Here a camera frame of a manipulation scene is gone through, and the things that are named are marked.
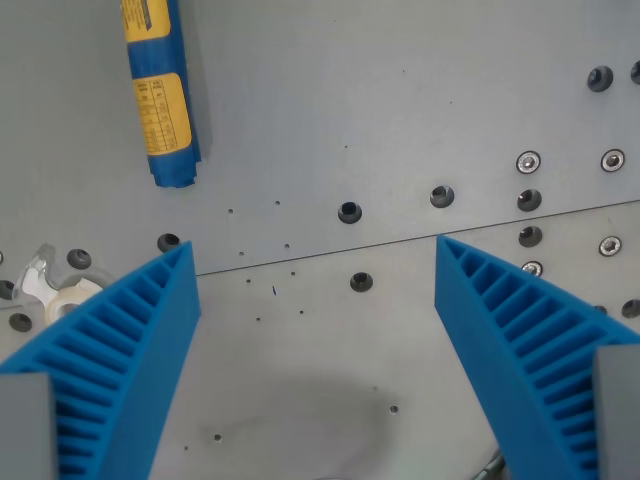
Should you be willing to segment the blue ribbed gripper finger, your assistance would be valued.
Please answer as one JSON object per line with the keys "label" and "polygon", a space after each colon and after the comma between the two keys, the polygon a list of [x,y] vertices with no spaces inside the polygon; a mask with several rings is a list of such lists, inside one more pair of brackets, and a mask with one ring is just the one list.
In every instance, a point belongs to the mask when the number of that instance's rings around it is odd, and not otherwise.
{"label": "blue ribbed gripper finger", "polygon": [[51,380],[60,478],[148,478],[200,315],[192,245],[185,243],[2,362],[4,374]]}
{"label": "blue ribbed gripper finger", "polygon": [[455,239],[436,241],[435,308],[515,479],[596,479],[598,348],[638,333]]}

